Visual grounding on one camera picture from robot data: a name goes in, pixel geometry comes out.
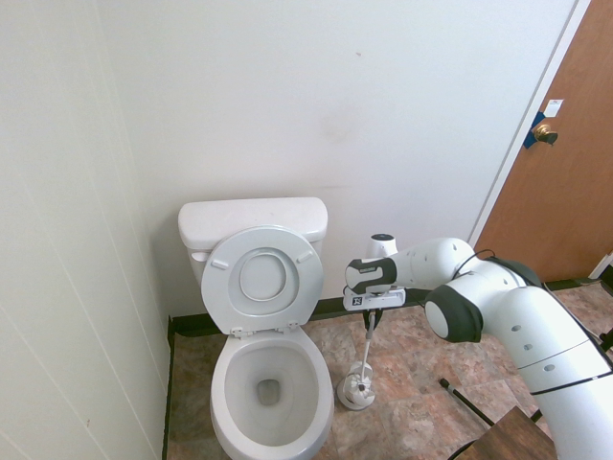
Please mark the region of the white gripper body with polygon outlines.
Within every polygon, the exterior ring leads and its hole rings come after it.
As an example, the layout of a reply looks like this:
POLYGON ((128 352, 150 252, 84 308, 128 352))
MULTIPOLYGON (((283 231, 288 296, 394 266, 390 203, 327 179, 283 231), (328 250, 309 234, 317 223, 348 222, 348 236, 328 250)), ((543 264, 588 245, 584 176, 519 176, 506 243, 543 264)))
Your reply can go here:
POLYGON ((348 287, 343 290, 343 306, 346 311, 370 311, 399 308, 405 304, 405 289, 395 288, 383 293, 356 294, 348 287))

